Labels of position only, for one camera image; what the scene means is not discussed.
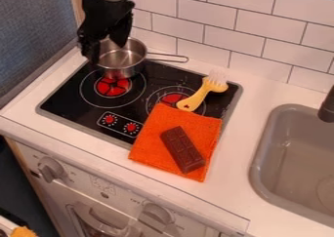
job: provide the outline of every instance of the sink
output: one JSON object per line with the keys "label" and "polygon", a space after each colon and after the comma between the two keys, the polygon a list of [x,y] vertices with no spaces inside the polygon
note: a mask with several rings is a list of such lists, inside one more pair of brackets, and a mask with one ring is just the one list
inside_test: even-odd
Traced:
{"label": "sink", "polygon": [[334,227],[334,124],[316,114],[298,104],[274,109],[249,176],[264,200]]}

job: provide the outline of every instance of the gray wall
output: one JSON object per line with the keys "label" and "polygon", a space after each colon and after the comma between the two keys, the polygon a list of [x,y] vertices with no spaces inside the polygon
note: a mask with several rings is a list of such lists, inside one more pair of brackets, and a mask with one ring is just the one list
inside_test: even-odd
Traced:
{"label": "gray wall", "polygon": [[50,66],[75,32],[70,0],[0,0],[0,108]]}

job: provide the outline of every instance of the oven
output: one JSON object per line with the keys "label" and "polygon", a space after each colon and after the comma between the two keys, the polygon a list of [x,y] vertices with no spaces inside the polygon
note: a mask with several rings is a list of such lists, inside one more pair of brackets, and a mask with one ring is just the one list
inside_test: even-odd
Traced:
{"label": "oven", "polygon": [[64,237],[226,237],[213,227],[20,144]]}

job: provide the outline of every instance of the chocolate bar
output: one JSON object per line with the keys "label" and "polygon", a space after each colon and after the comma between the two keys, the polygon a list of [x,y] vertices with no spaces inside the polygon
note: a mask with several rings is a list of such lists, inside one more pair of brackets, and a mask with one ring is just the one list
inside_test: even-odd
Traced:
{"label": "chocolate bar", "polygon": [[205,166],[202,155],[180,126],[162,133],[160,137],[182,173],[187,174]]}

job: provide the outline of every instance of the toy stove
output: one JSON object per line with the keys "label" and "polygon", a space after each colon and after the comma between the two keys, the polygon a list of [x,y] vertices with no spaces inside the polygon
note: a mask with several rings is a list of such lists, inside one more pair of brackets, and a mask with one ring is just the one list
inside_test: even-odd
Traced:
{"label": "toy stove", "polygon": [[[86,63],[43,101],[38,111],[88,134],[130,146],[157,103],[176,107],[179,100],[190,97],[199,89],[202,77],[180,68],[146,61],[142,73],[117,80],[104,77],[103,69]],[[225,118],[239,90],[237,85],[229,85],[224,93],[210,93],[194,112]]]}

